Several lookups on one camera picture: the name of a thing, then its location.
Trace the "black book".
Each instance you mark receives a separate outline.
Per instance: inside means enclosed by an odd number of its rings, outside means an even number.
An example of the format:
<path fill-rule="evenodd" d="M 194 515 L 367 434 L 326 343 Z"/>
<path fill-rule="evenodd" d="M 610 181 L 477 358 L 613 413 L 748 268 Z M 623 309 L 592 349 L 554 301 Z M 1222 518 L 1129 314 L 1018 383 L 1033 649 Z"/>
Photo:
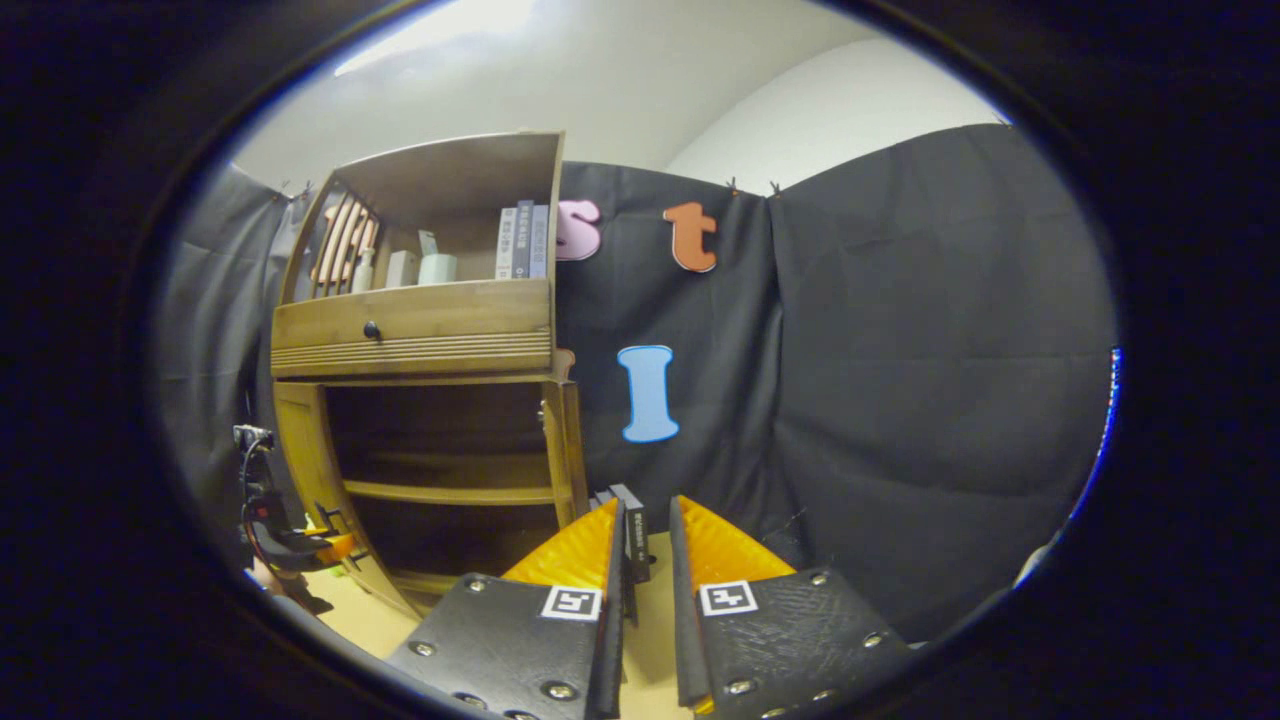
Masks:
<path fill-rule="evenodd" d="M 645 505 L 625 484 L 609 486 L 609 492 L 620 501 L 625 510 L 625 552 L 630 562 L 631 580 L 635 584 L 646 583 L 652 579 L 652 561 L 648 547 Z"/>

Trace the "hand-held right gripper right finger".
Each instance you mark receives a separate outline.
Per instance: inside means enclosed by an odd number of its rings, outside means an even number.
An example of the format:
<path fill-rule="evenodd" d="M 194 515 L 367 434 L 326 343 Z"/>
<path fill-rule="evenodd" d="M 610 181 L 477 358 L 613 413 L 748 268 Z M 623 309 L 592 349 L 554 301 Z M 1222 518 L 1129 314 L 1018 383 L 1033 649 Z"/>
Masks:
<path fill-rule="evenodd" d="M 695 720 L 818 720 L 914 648 L 831 566 L 796 569 L 732 523 L 669 503 L 678 702 Z"/>

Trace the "wooden drawer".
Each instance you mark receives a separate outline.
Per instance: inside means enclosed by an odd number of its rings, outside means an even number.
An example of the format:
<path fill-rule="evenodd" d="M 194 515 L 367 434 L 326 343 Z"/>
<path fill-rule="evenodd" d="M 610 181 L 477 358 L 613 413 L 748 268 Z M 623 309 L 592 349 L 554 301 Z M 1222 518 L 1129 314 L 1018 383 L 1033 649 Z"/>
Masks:
<path fill-rule="evenodd" d="M 275 378 L 547 372 L 553 293 L 545 279 L 468 281 L 375 290 L 280 305 Z M 381 341 L 367 340 L 374 320 Z"/>

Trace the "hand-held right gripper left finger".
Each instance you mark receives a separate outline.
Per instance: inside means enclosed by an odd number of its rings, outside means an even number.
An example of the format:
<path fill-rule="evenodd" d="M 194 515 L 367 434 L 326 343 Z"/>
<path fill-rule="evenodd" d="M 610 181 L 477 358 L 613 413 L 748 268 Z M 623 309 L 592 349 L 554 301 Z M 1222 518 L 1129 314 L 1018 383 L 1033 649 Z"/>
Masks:
<path fill-rule="evenodd" d="M 620 720 L 625 534 L 613 498 L 507 573 L 461 577 L 389 664 L 497 720 Z"/>

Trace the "wooden double-door shoe cabinet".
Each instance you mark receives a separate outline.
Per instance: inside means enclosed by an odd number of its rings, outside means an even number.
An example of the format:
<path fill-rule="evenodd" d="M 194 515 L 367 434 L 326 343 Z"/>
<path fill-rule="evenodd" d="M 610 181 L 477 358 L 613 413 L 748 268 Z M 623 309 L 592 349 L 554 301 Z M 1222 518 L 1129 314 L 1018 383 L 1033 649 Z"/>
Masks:
<path fill-rule="evenodd" d="M 275 309 L 351 295 L 365 247 L 376 250 L 370 291 L 387 290 L 392 252 L 421 258 L 419 229 L 458 258 L 454 282 L 497 281 L 500 211 L 526 199 L 557 204 L 563 138 L 449 138 L 338 167 L 306 217 Z M 573 359 L 556 338 L 556 225 L 547 277 L 509 279 L 550 283 L 547 372 L 275 378 L 270 368 L 273 383 L 325 388 L 346 492 L 393 585 L 422 615 L 462 575 L 499 577 L 562 529 L 540 410 L 543 382 L 572 382 Z"/>

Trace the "black backdrop cloth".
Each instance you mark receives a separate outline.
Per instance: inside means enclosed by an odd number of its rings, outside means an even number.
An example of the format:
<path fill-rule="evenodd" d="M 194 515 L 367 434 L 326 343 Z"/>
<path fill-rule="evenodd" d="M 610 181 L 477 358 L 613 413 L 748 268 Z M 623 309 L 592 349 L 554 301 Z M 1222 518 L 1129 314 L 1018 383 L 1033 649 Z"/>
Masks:
<path fill-rule="evenodd" d="M 278 439 L 271 318 L 300 237 L 228 173 L 182 231 L 146 398 L 214 544 L 236 547 L 234 421 Z M 1089 220 L 1015 131 L 969 126 L 776 199 L 566 161 L 556 338 L 579 386 L 588 502 L 668 527 L 687 497 L 795 568 L 835 568 L 909 643 L 1010 587 L 1076 502 L 1108 406 L 1114 300 Z"/>

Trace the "wooden shoe cabinet door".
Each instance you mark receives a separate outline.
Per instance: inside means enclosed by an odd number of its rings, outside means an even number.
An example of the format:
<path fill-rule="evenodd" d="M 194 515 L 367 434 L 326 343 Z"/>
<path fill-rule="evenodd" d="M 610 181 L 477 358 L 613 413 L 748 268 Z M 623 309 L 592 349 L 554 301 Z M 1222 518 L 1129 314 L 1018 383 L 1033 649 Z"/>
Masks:
<path fill-rule="evenodd" d="M 306 518 L 319 529 L 351 534 L 355 550 L 343 560 L 351 579 L 366 592 L 417 621 L 417 612 L 393 585 L 370 544 L 346 492 L 332 438 L 325 388 L 316 383 L 273 383 L 278 439 Z"/>
<path fill-rule="evenodd" d="M 588 511 L 588 478 L 582 446 L 579 386 L 541 383 L 541 424 L 547 439 L 550 489 L 559 528 Z"/>

